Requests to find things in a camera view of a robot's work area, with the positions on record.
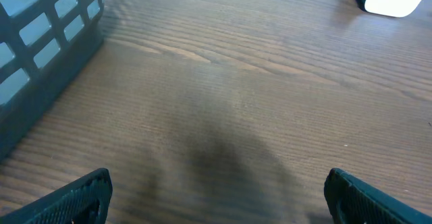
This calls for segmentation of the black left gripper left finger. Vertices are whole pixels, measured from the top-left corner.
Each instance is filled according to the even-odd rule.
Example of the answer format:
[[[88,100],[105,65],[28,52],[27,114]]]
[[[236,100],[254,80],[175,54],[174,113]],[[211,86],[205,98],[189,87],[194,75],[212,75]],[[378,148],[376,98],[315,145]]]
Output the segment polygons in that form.
[[[108,169],[99,168],[1,217],[1,224],[104,224],[113,186]]]

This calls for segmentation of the grey plastic basket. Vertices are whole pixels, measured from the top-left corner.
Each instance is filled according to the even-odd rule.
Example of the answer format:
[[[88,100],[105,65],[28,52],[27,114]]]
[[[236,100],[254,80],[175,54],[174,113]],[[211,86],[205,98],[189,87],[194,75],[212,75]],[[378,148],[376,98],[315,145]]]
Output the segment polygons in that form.
[[[99,49],[104,0],[1,0],[1,158]]]

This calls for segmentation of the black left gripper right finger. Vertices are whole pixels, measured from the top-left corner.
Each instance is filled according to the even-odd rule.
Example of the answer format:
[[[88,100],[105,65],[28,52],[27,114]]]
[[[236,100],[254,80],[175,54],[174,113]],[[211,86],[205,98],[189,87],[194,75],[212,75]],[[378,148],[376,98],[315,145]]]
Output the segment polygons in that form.
[[[431,224],[431,217],[377,188],[333,168],[324,184],[324,196],[337,224]]]

